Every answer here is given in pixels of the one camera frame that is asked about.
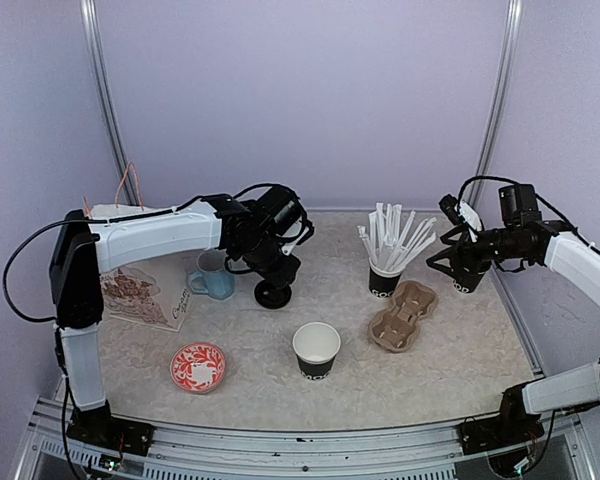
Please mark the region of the black paper coffee cup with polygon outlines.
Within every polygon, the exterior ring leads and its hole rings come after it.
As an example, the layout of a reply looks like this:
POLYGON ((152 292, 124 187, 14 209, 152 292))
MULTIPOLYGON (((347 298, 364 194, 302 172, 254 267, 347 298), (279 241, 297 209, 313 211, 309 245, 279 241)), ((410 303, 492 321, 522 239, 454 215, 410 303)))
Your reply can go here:
POLYGON ((460 293, 473 293, 480 284, 482 278, 483 275, 481 273, 461 272, 454 278, 453 286, 460 293))

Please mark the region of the black plastic cup lid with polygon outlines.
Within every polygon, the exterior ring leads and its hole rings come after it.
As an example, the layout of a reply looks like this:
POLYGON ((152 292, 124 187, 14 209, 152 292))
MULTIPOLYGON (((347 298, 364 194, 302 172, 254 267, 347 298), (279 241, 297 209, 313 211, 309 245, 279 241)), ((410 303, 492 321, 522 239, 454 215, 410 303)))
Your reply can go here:
POLYGON ((456 264, 453 267, 454 278, 457 282, 480 281, 485 273, 481 263, 478 265, 456 264))

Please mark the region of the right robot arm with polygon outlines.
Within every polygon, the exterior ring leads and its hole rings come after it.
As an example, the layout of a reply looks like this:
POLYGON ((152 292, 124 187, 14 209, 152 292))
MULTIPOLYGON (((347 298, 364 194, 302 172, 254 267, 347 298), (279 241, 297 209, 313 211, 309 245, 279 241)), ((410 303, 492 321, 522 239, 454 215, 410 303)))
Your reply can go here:
MULTIPOLYGON (((600 308, 600 251, 563 215, 543 218, 544 199, 530 184, 505 181, 498 191, 503 225, 487 230, 478 214, 459 197, 444 196, 440 209, 453 227, 441 237, 444 249, 427 265, 472 293, 491 267, 518 260, 519 270, 540 265, 562 276, 600 308)), ((600 405, 600 359, 558 375, 510 388, 491 433, 503 444, 515 442, 531 424, 530 416, 558 410, 587 410, 600 405)))

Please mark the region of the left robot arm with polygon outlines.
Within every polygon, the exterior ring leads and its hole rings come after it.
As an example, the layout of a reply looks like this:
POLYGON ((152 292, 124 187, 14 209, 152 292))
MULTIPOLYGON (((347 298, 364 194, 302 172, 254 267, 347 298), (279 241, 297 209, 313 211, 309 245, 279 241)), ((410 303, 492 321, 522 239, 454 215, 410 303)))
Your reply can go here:
POLYGON ((196 196, 179 206, 122 214, 115 207, 93 218, 69 212, 61 223, 49 267, 55 325, 64 367, 82 430, 101 445, 120 434, 107 404, 98 353, 104 311, 100 277, 119 267, 194 250, 223 250, 243 262, 276 291, 274 308, 285 306, 301 265, 295 247, 314 233, 295 191, 262 184, 263 194, 196 196))

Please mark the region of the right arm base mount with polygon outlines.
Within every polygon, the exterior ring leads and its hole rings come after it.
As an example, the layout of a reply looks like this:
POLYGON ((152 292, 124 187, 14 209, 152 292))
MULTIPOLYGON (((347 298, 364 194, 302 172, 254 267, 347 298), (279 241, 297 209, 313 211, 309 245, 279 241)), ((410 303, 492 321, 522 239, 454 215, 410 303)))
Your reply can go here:
POLYGON ((525 410, 524 386, 526 383, 505 390, 495 416, 468 417, 457 427, 464 455, 516 445, 544 435, 541 415, 529 414, 525 410))

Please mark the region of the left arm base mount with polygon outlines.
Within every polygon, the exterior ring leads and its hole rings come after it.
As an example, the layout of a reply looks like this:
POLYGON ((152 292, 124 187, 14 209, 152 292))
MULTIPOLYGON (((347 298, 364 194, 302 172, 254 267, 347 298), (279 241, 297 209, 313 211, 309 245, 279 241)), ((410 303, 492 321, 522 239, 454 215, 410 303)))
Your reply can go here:
POLYGON ((149 423, 113 416, 108 401, 90 410, 75 407, 67 429, 72 440, 143 457, 148 455, 153 433, 149 423))

